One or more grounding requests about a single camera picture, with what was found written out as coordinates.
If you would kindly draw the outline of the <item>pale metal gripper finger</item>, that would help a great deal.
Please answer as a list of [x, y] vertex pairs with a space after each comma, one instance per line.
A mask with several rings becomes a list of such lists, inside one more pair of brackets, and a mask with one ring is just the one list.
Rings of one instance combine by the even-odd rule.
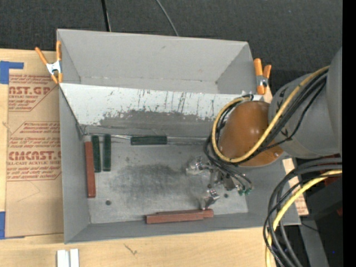
[[218, 199], [220, 198], [220, 195], [218, 192], [213, 189], [207, 189], [201, 196], [199, 197], [199, 206], [201, 210], [206, 210], [208, 209], [212, 204], [214, 204]]
[[185, 168], [185, 174], [186, 176], [195, 176], [202, 173], [203, 171], [207, 171], [210, 169], [210, 165], [204, 162], [203, 157], [197, 156], [187, 163]]

